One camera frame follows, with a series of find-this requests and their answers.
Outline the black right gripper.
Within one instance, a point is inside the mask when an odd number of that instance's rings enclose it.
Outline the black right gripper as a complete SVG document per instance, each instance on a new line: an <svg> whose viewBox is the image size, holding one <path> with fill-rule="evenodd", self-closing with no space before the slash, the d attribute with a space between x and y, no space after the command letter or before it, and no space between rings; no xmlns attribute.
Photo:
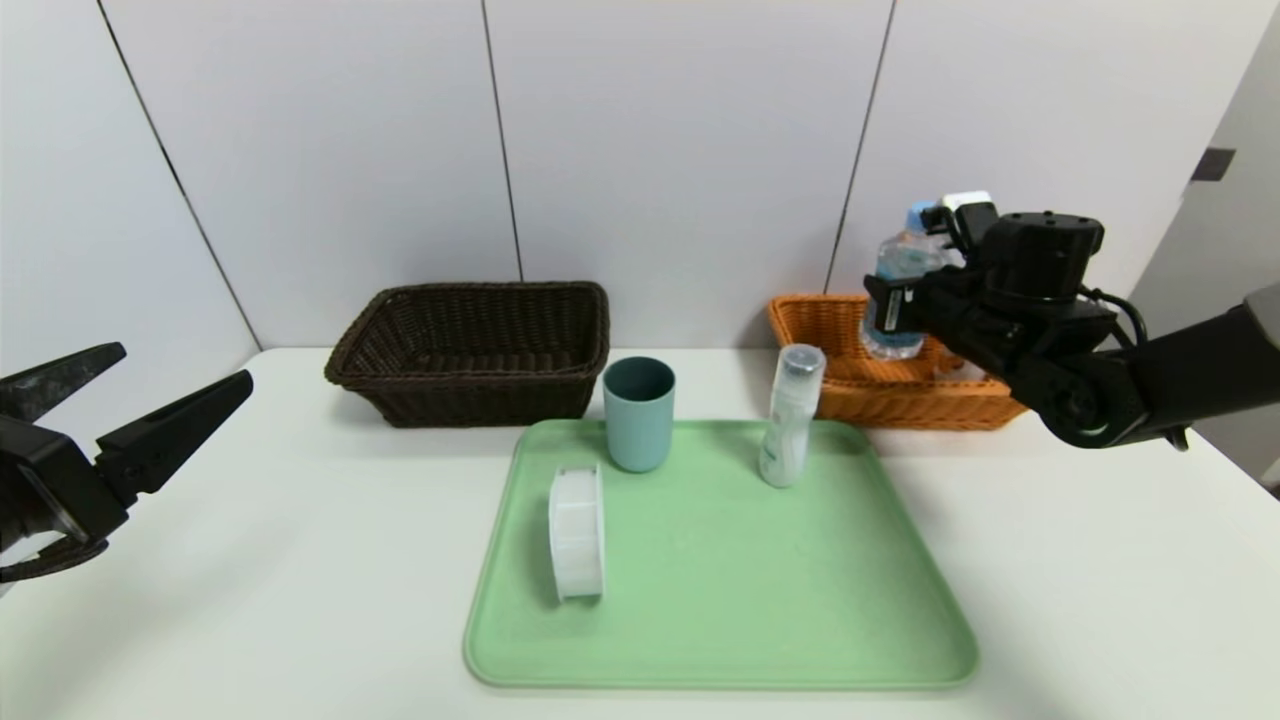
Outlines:
<svg viewBox="0 0 1280 720"><path fill-rule="evenodd" d="M884 278L867 274L863 284L874 302L874 328L886 334L946 332L980 292L978 273L925 273Z"/></svg>

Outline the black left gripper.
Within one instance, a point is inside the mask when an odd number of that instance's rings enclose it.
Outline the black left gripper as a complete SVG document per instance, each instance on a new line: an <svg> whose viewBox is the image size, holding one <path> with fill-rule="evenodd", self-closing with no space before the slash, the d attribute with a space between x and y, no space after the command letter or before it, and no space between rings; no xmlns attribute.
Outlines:
<svg viewBox="0 0 1280 720"><path fill-rule="evenodd" d="M233 373L97 438L95 465L69 436L31 424L125 356L123 343L96 345L1 378L4 551L49 532L82 544L108 538L253 392L250 372Z"/></svg>

